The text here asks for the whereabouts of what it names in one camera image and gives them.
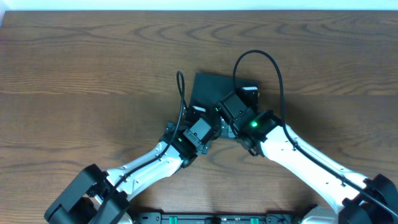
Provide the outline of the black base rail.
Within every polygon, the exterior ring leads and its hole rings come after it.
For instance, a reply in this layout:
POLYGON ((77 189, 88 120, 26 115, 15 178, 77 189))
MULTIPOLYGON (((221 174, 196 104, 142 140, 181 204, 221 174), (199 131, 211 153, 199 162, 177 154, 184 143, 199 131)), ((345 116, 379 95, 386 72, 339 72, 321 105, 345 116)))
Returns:
POLYGON ((147 212, 137 214, 138 224, 299 224, 303 217, 289 213, 268 213, 265 215, 237 214, 177 214, 147 212))

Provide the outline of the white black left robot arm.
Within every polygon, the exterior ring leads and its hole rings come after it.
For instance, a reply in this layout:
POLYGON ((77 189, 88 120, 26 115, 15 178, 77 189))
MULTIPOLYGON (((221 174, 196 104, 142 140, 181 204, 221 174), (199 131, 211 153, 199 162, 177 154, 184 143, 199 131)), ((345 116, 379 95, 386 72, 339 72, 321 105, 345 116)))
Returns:
POLYGON ((187 168, 208 149, 221 129, 217 110, 202 112, 195 122, 176 125, 153 150, 102 171, 84 168, 44 213, 48 223, 132 223, 126 214, 131 200, 153 183, 187 168))

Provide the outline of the dark green box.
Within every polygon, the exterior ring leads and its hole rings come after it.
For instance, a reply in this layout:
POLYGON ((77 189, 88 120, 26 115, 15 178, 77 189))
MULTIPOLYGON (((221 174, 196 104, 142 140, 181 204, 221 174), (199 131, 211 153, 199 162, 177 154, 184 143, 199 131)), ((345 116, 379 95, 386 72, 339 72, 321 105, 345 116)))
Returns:
POLYGON ((226 95, 232 92, 233 87, 242 88, 245 86, 259 87, 259 82, 255 80, 236 79, 207 73, 197 73, 193 85, 192 95, 189 106, 199 106, 207 110, 212 121, 219 127, 217 136, 221 138, 221 116, 216 111, 217 103, 226 95))

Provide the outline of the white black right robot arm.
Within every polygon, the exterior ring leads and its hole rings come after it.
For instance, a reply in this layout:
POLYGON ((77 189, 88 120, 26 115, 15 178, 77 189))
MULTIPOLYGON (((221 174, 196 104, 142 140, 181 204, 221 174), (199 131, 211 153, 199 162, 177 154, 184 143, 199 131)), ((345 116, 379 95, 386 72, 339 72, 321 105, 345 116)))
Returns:
POLYGON ((216 110, 252 156, 285 167, 330 205, 310 209, 296 223, 397 223, 397 188, 384 175, 370 179, 345 168, 305 142, 273 111, 256 113, 235 92, 219 101, 216 110))

